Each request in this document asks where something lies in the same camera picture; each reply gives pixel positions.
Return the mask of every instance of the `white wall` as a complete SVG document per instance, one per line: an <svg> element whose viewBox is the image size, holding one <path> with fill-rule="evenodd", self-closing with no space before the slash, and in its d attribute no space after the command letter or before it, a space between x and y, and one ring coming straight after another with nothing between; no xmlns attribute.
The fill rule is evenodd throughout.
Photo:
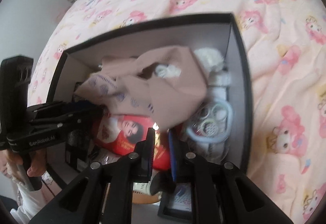
<svg viewBox="0 0 326 224"><path fill-rule="evenodd" d="M2 0L0 2L0 61L23 54L34 66L64 13L67 0Z"/></svg>

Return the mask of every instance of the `white fluffy item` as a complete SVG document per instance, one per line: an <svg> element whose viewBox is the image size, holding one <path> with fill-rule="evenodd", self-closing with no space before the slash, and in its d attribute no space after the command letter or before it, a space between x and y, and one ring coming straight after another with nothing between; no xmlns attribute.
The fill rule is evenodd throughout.
<svg viewBox="0 0 326 224"><path fill-rule="evenodd" d="M155 68L155 73L160 78L179 77L181 74L181 69L172 64L159 64Z"/></svg>
<svg viewBox="0 0 326 224"><path fill-rule="evenodd" d="M211 72L208 77L208 85L228 87L231 85L230 74L227 71Z"/></svg>
<svg viewBox="0 0 326 224"><path fill-rule="evenodd" d="M220 51L215 48L200 48L194 51L198 61L208 72L219 72L224 67L224 59Z"/></svg>

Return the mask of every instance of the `human hand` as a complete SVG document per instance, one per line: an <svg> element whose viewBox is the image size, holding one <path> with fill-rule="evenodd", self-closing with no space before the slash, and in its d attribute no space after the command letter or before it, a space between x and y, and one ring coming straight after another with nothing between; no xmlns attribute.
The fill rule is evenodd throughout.
<svg viewBox="0 0 326 224"><path fill-rule="evenodd" d="M11 150L4 150L4 155L11 167L13 176L21 180L17 165L23 164L22 157L17 153L13 153ZM27 175L29 177L42 176L46 172L46 149L37 150L30 155L32 161L30 168L27 170Z"/></svg>

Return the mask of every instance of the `bed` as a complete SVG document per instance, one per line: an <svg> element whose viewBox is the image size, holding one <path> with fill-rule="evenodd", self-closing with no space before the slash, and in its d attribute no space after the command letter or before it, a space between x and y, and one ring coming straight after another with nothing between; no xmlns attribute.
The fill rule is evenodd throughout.
<svg viewBox="0 0 326 224"><path fill-rule="evenodd" d="M321 0L78 0L39 58L29 105L47 101L63 51L105 32L193 13L234 13L247 51L254 125L247 175L295 224L326 192L326 10Z"/></svg>

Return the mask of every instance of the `folded clothing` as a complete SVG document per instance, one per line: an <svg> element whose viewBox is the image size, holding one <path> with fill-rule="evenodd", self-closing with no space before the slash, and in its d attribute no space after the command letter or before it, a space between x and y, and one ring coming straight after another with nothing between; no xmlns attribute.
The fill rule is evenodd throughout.
<svg viewBox="0 0 326 224"><path fill-rule="evenodd" d="M155 68L159 64L173 65L181 72L158 77ZM112 114L149 116L161 131L187 120L206 96L205 73L188 47L152 49L137 59L105 57L102 65L75 93L106 105Z"/></svg>

